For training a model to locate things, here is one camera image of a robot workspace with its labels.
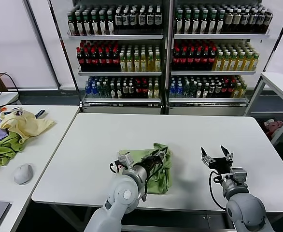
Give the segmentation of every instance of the white wall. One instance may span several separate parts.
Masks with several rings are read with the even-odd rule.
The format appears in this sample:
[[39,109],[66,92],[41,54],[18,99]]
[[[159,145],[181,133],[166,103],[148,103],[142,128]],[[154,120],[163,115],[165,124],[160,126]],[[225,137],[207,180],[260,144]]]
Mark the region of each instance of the white wall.
[[56,88],[21,0],[0,0],[0,72],[20,88]]

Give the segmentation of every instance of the floor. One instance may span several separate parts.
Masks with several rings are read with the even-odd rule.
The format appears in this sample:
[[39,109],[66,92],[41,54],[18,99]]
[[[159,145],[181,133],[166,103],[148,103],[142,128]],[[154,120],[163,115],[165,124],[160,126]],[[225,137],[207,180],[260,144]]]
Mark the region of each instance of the floor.
[[[59,95],[26,95],[20,97],[22,104],[26,105],[79,105],[79,97],[75,94]],[[279,112],[276,117],[282,117],[283,101],[277,96],[262,96],[258,99],[255,112]],[[283,153],[283,148],[278,148],[278,152]],[[83,217],[86,208],[70,206],[76,215]],[[142,211],[136,210],[123,218],[124,224],[171,226],[171,227],[195,227],[197,229],[208,228],[208,224],[202,224],[197,220],[196,214],[181,212],[164,212],[164,211]],[[283,218],[273,223],[276,232],[283,232]],[[68,224],[58,213],[49,205],[31,202],[27,211],[21,220],[17,232],[54,232],[65,231],[75,232],[76,230]]]

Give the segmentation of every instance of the pile of clothes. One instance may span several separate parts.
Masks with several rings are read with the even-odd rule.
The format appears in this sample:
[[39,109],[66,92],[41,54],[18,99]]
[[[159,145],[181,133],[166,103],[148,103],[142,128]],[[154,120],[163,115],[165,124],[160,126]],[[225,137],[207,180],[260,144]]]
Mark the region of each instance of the pile of clothes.
[[0,109],[0,166],[13,159],[28,138],[38,136],[54,124],[37,116],[22,108]]

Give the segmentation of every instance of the yellow cloth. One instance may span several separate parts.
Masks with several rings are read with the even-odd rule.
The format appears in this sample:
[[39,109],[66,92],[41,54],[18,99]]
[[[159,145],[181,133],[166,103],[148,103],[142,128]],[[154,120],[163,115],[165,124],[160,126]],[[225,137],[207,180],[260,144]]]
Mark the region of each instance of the yellow cloth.
[[8,115],[1,112],[0,119],[2,120],[0,128],[19,134],[21,139],[18,142],[20,144],[23,144],[31,136],[38,136],[54,124],[52,120],[36,119],[33,113],[20,109],[12,110]]

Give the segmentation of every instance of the beverage shelf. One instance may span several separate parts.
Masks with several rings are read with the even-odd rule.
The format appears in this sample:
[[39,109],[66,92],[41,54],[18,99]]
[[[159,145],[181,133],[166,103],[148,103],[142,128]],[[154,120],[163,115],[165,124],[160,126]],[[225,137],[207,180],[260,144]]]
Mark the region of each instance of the beverage shelf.
[[160,76],[162,72],[78,72],[80,76]]
[[256,71],[171,71],[175,75],[253,75]]
[[116,99],[116,98],[84,98],[84,103],[89,105],[106,104],[161,104],[160,98],[155,99]]
[[72,40],[162,40],[163,35],[86,35],[69,36]]
[[174,39],[266,39],[263,34],[175,34]]
[[247,104],[246,98],[169,98],[169,104]]

